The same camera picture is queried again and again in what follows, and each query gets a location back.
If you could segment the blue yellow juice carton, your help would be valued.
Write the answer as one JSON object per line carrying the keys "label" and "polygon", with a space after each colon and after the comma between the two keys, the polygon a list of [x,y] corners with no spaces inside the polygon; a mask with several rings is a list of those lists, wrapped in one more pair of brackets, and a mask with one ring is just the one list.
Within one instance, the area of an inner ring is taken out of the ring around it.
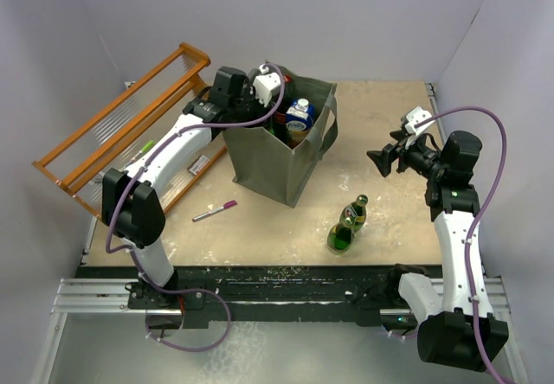
{"label": "blue yellow juice carton", "polygon": [[314,123],[315,107],[308,99],[296,99],[286,113],[287,144],[294,148],[306,138]]}

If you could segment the green tea plastic bottle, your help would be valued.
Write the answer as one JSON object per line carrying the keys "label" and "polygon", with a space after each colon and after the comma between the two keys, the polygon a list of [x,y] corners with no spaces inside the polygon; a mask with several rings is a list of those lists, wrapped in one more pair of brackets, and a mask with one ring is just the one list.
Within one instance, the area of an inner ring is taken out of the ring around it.
{"label": "green tea plastic bottle", "polygon": [[263,128],[264,128],[266,131],[268,131],[271,135],[273,135],[273,136],[275,135],[275,133],[274,133],[274,126],[273,126],[273,118],[272,118],[272,117],[268,118],[268,119],[265,121],[265,123],[264,123],[264,125],[263,125]]}

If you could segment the green canvas bag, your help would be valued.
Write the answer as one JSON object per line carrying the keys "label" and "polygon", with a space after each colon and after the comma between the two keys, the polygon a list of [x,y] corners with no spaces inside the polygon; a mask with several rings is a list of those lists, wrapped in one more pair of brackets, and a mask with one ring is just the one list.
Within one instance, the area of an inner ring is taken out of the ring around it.
{"label": "green canvas bag", "polygon": [[234,181],[276,202],[295,207],[311,174],[338,137],[337,84],[297,75],[281,66],[293,79],[291,94],[305,98],[315,107],[314,127],[306,138],[291,148],[262,127],[230,128],[222,133]]}

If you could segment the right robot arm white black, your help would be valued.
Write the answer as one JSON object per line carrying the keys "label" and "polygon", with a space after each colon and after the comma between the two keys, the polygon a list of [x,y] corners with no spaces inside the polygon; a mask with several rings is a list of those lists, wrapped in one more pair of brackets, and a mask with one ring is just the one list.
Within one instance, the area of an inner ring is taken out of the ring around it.
{"label": "right robot arm white black", "polygon": [[451,133],[439,148],[433,137],[406,131],[368,157],[382,176],[392,165],[414,170],[427,181],[425,202],[440,243],[442,291],[425,269],[397,264],[388,276],[386,300],[408,305],[418,323],[417,349],[424,362],[484,372],[509,338],[506,322],[496,319],[481,270],[478,224],[480,202],[470,183],[481,141],[466,131]]}

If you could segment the cola glass bottle red cap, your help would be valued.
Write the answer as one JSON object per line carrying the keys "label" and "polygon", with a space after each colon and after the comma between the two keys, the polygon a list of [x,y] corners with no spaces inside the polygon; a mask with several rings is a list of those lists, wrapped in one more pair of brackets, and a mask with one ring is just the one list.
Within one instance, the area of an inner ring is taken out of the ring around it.
{"label": "cola glass bottle red cap", "polygon": [[294,83],[293,77],[289,74],[284,75],[285,93],[279,108],[274,113],[272,118],[272,127],[274,135],[284,144],[287,144],[287,128],[286,128],[286,113],[288,108],[293,104],[294,98]]}

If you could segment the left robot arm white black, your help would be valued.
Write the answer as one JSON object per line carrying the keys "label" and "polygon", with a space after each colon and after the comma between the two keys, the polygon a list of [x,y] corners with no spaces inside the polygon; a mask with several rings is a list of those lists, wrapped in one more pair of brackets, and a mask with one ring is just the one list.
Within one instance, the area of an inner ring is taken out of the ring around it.
{"label": "left robot arm white black", "polygon": [[178,275],[161,239],[166,217],[161,196],[171,179],[224,130],[264,125],[284,99],[280,68],[265,63],[251,74],[233,67],[216,72],[212,85],[189,101],[171,129],[138,161],[111,168],[102,179],[105,249],[126,251],[148,298],[159,308],[177,301]]}

